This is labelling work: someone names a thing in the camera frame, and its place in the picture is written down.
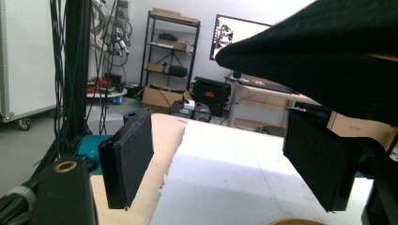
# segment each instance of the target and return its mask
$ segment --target wheel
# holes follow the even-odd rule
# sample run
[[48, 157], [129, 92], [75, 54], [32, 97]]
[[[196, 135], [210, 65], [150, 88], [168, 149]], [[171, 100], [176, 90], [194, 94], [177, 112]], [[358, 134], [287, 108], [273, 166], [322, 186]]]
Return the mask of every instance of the wheel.
[[21, 130], [25, 131], [29, 130], [32, 127], [32, 125], [30, 124], [30, 119], [20, 119], [18, 121], [18, 125], [20, 126]]

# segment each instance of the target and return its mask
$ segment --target computer monitor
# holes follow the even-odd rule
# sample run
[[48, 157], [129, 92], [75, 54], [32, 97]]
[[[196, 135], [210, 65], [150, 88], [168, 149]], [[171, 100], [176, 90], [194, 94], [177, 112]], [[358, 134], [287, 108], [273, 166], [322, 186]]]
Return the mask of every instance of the computer monitor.
[[215, 60], [216, 54], [222, 48], [242, 39], [250, 38], [270, 27], [271, 25], [265, 23], [217, 14], [210, 50], [210, 60]]

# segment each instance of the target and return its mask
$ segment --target white wall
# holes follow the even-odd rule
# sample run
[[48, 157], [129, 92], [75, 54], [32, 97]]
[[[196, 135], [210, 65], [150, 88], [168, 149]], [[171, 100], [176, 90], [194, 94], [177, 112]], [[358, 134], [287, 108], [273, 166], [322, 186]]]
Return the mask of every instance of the white wall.
[[217, 14], [244, 20], [275, 24], [314, 0], [131, 0], [130, 18], [132, 36], [130, 39], [130, 58], [125, 65], [127, 81], [140, 81], [147, 13], [152, 8], [164, 8], [178, 11], [183, 16], [201, 21], [201, 30], [197, 45], [197, 54], [192, 77], [205, 77], [223, 81], [230, 70], [219, 67], [217, 62], [209, 60], [212, 33]]

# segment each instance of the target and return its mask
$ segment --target teal object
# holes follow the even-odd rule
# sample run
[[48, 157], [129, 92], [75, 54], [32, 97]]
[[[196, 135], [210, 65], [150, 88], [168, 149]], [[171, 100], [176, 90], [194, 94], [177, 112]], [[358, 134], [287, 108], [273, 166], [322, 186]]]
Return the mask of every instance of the teal object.
[[98, 146], [109, 137], [109, 135], [87, 135], [82, 139], [78, 150], [79, 155], [85, 156], [86, 159], [96, 163], [98, 166], [98, 168], [91, 172], [90, 175], [102, 175]]

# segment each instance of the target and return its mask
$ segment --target black fabric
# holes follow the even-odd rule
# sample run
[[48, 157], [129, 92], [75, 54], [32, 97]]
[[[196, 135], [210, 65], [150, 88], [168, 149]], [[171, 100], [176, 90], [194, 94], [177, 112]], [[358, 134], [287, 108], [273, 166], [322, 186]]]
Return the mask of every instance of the black fabric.
[[234, 71], [291, 87], [332, 110], [398, 126], [398, 1], [319, 0], [216, 55]]

